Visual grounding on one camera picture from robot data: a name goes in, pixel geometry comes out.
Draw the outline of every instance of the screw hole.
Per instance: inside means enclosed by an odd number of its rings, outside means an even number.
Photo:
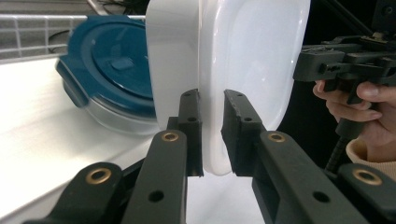
[[[105,174],[106,174],[105,171],[98,171],[96,173],[93,173],[91,175],[91,177],[93,180],[98,180],[98,179],[102,178],[103,176],[105,176]]]
[[[359,179],[361,182],[366,183],[368,185],[378,186],[382,184],[381,178],[367,170],[356,169],[353,172],[355,178]]]
[[[286,140],[286,138],[283,135],[279,134],[279,133],[270,133],[268,135],[268,138],[271,141],[278,142],[278,143],[284,142]]]
[[[106,182],[111,177],[111,171],[107,168],[97,168],[90,171],[85,180],[89,184],[97,185]]]
[[[382,16],[388,16],[392,14],[392,12],[393,12],[393,8],[390,6],[385,6],[382,8]]]
[[[163,134],[162,139],[165,142],[173,142],[178,139],[178,134],[177,133],[165,133],[165,134]]]
[[[150,193],[148,196],[148,200],[152,203],[158,203],[163,200],[163,192],[160,190],[156,190]]]
[[[315,192],[313,193],[313,195],[314,195],[314,198],[315,198],[316,200],[318,200],[319,202],[321,202],[321,203],[329,203],[329,202],[330,202],[329,196],[327,196],[327,195],[326,195],[325,193],[323,193],[323,192],[315,191]]]

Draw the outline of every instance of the black metal bracket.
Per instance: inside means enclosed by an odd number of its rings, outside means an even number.
[[[265,223],[396,222],[396,197],[385,196],[396,189],[389,177],[349,164],[332,182],[290,136],[265,131],[244,94],[225,95],[223,139],[233,171],[253,177]]]
[[[341,80],[352,80],[349,104],[361,102],[356,88],[364,81],[395,86],[396,49],[387,50],[385,41],[381,50],[372,50],[377,43],[369,42],[371,39],[341,36],[322,45],[303,46],[293,78],[305,82],[328,80],[325,91],[335,91]]]
[[[123,171],[108,162],[84,168],[47,217],[25,224],[184,224],[187,176],[202,172],[201,158],[188,159],[190,146],[200,146],[189,143],[190,134],[200,141],[198,101],[197,90],[181,96],[180,107],[188,108],[153,137],[143,161]],[[221,133],[233,171],[253,177],[265,223],[396,222],[396,183],[387,176],[358,164],[325,175],[290,136],[265,130],[246,95],[226,91],[224,105]],[[190,133],[177,129],[183,125]]]

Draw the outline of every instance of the plastic container lid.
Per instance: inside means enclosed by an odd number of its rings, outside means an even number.
[[[142,21],[89,17],[71,36],[57,71],[75,105],[105,126],[128,133],[157,130]]]

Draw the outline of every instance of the finger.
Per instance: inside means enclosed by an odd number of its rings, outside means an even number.
[[[371,82],[363,82],[357,88],[358,96],[370,102],[388,102],[396,105],[396,87],[375,85]]]
[[[314,94],[322,100],[331,101],[331,102],[334,102],[334,103],[337,103],[340,105],[345,105],[345,106],[348,106],[350,108],[354,108],[357,110],[366,110],[372,106],[372,104],[368,101],[362,101],[358,104],[349,105],[347,103],[347,99],[348,99],[349,95],[346,92],[343,92],[343,91],[320,92],[319,91],[320,86],[318,86],[318,85],[319,84],[317,84],[316,87],[314,87]]]
[[[318,90],[318,92],[324,92],[325,81],[324,80],[317,80],[315,82],[317,83],[317,85],[315,85],[314,88],[316,88]]]
[[[360,138],[371,147],[381,147],[394,141],[395,135],[384,128],[383,122],[377,119],[364,125]]]
[[[382,114],[375,110],[357,110],[348,105],[340,105],[332,101],[327,101],[326,106],[329,109],[329,112],[336,118],[344,118],[358,122],[364,122],[379,119],[382,117]]]

